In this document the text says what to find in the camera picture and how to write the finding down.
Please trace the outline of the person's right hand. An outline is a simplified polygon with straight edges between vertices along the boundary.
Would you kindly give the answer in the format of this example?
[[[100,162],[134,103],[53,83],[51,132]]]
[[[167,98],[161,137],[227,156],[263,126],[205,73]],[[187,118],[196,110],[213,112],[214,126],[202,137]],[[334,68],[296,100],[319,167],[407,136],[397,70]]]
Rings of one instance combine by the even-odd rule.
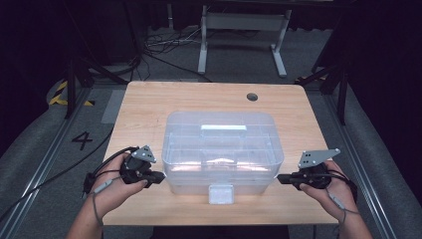
[[[333,178],[326,189],[316,189],[303,183],[300,185],[300,189],[315,199],[331,216],[336,210],[358,212],[350,187],[341,179]]]

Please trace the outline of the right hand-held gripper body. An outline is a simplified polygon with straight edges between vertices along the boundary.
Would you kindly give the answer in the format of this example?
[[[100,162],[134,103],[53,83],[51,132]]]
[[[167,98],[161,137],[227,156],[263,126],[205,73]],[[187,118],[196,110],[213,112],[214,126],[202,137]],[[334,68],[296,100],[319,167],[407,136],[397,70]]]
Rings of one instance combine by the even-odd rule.
[[[326,150],[304,150],[298,163],[299,180],[296,187],[306,184],[316,189],[326,188],[331,179],[324,164],[328,159],[340,154],[338,148]]]

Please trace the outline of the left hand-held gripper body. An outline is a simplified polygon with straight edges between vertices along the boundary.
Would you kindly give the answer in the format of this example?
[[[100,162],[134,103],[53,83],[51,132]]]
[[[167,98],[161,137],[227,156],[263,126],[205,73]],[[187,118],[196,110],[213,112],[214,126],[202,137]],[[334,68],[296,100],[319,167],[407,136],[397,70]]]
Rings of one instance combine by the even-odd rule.
[[[120,166],[120,176],[125,184],[137,183],[146,180],[148,185],[155,182],[156,177],[150,170],[151,165],[156,163],[156,159],[148,145],[133,151],[123,160]]]

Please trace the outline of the black metal stand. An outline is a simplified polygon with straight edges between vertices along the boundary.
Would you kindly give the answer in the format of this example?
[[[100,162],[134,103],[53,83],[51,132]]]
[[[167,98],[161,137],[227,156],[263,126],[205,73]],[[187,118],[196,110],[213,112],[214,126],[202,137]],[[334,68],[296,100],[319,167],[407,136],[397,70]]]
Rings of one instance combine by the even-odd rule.
[[[307,77],[299,77],[295,80],[296,85],[305,86],[311,82],[325,77],[325,80],[319,87],[323,95],[331,95],[335,89],[338,89],[336,114],[342,125],[345,125],[345,101],[347,94],[348,73],[346,66],[333,65],[323,68]]]
[[[105,67],[92,60],[80,56],[72,57],[67,68],[68,105],[66,119],[69,119],[72,116],[77,106],[76,81],[79,81],[83,88],[90,88],[94,85],[94,78],[90,73],[90,69],[94,69],[101,75],[109,78],[119,85],[128,84],[128,81],[122,79],[118,75],[110,72]]]

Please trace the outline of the person's left hand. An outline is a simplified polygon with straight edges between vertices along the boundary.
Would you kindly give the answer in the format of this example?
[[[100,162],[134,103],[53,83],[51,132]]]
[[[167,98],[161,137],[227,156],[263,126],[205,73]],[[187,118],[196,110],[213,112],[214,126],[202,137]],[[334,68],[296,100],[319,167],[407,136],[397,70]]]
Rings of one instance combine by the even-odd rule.
[[[122,162],[127,157],[127,153],[122,153],[100,170],[94,184],[94,189],[105,184],[109,180],[110,185],[99,193],[91,193],[87,197],[83,208],[90,216],[103,218],[107,213],[120,207],[128,197],[140,192],[147,184],[146,180],[125,184],[120,178],[119,169]]]

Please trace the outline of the white metal desk frame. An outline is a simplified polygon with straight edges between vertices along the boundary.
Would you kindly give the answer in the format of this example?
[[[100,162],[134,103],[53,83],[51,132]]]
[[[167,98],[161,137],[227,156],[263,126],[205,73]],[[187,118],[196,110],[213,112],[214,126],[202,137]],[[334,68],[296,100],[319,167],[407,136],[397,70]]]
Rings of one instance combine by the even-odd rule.
[[[278,40],[270,46],[273,59],[281,78],[287,76],[282,59],[281,48],[290,23],[292,11],[286,10],[279,15],[246,14],[246,13],[214,13],[207,5],[202,6],[201,15],[201,46],[199,52],[197,72],[206,73],[209,30],[248,30],[278,32]]]

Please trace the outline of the person's dark lap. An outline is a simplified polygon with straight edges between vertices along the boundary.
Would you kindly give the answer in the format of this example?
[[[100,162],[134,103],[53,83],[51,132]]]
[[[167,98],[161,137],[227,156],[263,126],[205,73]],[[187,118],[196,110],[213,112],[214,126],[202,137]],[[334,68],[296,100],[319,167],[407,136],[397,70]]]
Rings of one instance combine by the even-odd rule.
[[[290,239],[287,226],[155,226],[150,239]]]

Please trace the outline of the clear plastic storage box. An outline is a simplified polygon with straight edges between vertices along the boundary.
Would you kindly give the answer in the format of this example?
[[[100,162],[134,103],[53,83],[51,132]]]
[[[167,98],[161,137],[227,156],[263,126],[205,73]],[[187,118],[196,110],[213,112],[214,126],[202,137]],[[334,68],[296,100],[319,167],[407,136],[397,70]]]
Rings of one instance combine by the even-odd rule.
[[[203,194],[211,204],[263,193],[284,152],[273,117],[257,112],[174,112],[167,118],[163,170],[175,194]]]

